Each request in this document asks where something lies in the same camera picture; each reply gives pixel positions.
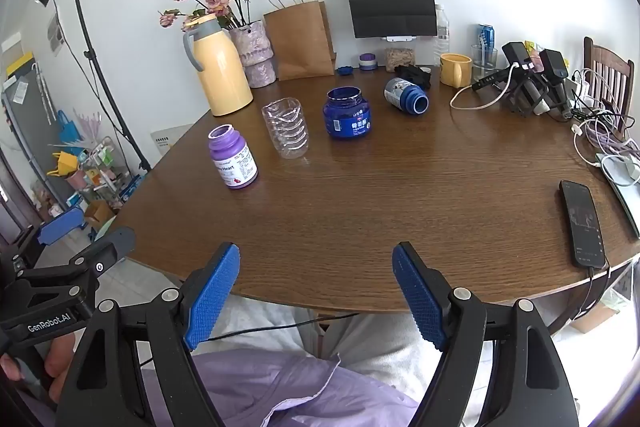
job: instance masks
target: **person's hand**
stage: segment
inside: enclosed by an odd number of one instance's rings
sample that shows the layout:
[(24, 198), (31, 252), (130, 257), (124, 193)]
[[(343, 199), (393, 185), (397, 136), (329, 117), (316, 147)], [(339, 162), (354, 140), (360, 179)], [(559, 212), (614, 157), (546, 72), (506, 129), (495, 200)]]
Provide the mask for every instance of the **person's hand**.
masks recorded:
[[(53, 339), (47, 358), (44, 361), (45, 371), (54, 379), (49, 388), (49, 397), (55, 403), (58, 403), (60, 400), (60, 393), (62, 393), (62, 386), (65, 383), (66, 372), (69, 370), (71, 360), (74, 357), (75, 343), (76, 337), (73, 333), (67, 333), (62, 337)], [(20, 368), (18, 368), (16, 363), (8, 355), (0, 357), (0, 365), (9, 380), (22, 380), (23, 377), (20, 373)]]

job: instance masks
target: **blue jar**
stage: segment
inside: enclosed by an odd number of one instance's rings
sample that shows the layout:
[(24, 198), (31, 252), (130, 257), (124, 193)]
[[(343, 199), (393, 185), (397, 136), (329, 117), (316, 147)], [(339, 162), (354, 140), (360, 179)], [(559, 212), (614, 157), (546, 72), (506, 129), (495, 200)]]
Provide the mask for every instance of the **blue jar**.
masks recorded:
[(336, 87), (329, 91), (322, 113), (327, 133), (336, 138), (354, 138), (371, 129), (369, 102), (357, 87)]

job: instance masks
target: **clear plastic cup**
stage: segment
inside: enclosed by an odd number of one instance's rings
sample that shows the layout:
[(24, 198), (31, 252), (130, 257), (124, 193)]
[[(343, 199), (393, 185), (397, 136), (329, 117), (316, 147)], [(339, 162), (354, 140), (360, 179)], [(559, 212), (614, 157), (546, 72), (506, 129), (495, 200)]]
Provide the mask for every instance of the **clear plastic cup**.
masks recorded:
[(472, 82), (494, 73), (498, 60), (498, 50), (480, 44), (471, 46), (471, 75)]
[(283, 98), (265, 105), (262, 117), (273, 146), (283, 158), (299, 158), (309, 148), (305, 116), (300, 102), (295, 98)]

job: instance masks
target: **person's leg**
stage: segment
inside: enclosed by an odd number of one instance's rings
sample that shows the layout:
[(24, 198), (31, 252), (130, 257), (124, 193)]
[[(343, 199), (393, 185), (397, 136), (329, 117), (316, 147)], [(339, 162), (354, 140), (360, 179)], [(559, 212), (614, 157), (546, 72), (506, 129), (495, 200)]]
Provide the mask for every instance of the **person's leg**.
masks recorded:
[(340, 365), (376, 378), (420, 402), (440, 352), (420, 335), (411, 313), (360, 314), (332, 322), (322, 357), (340, 354)]
[[(311, 320), (314, 318), (313, 315), (313, 311), (309, 309), (229, 295), (210, 337), (218, 337), (239, 330), (295, 324)], [(203, 342), (198, 345), (193, 354), (253, 347), (271, 351), (298, 351), (307, 355), (315, 355), (318, 332), (314, 326), (257, 331), (219, 341)]]

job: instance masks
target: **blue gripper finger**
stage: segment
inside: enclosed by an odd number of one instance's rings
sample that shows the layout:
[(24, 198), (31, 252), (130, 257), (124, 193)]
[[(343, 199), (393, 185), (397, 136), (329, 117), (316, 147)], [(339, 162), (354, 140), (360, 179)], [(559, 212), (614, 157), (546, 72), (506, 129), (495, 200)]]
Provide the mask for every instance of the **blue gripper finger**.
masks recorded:
[(209, 338), (218, 320), (222, 306), (231, 291), (240, 271), (240, 251), (236, 245), (227, 243), (225, 253), (220, 258), (188, 310), (187, 330), (184, 342), (193, 350), (199, 343)]
[(442, 351), (447, 343), (447, 335), (442, 328), (442, 308), (401, 245), (394, 248), (391, 263), (420, 334)]

